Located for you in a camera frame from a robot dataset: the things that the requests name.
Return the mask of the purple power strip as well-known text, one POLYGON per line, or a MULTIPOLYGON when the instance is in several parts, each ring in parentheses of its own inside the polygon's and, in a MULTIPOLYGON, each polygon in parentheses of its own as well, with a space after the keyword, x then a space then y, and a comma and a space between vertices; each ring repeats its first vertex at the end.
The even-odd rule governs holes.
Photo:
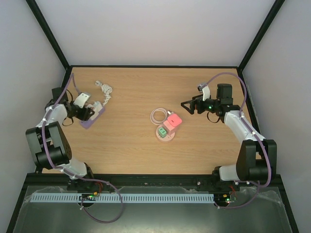
POLYGON ((96 116, 92 116, 89 120, 80 121, 79 123, 84 129, 89 129, 104 112, 105 112, 105 108, 96 112, 96 116))

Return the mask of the white charger plug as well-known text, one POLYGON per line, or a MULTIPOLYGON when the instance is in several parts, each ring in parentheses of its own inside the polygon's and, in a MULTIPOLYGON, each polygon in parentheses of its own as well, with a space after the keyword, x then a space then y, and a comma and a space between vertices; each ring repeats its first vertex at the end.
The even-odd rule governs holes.
POLYGON ((89 104, 88 107, 94 112, 100 112, 103 109, 103 105, 99 101, 95 101, 93 104, 89 104))

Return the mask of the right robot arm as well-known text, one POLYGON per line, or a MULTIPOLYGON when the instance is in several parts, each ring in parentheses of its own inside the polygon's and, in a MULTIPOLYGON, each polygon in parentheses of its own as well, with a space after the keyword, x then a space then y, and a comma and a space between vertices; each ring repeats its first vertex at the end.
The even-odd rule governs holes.
POLYGON ((215 114, 235 135, 241 145, 237 161, 233 165, 219 166, 213 171, 212 185, 223 190, 229 181, 270 184, 276 173, 277 145, 274 140, 262 136, 246 119, 242 108, 234 105, 232 85, 217 85, 216 98, 212 99, 208 85, 198 86, 200 95, 181 103, 190 114, 208 112, 215 114))

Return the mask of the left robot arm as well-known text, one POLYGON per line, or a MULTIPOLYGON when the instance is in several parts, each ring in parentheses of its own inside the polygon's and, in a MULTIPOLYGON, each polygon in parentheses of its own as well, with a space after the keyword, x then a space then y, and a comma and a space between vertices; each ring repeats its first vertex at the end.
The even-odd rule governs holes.
POLYGON ((52 89, 52 99, 45 108, 45 114, 35 127, 27 129, 26 139, 33 161, 38 168, 55 169, 77 180, 93 182, 94 175, 91 168, 75 159, 69 142, 62 130, 64 121, 74 118, 80 121, 93 120, 98 116, 98 109, 87 104, 89 95, 81 93, 77 99, 69 100, 67 91, 57 87, 52 89))

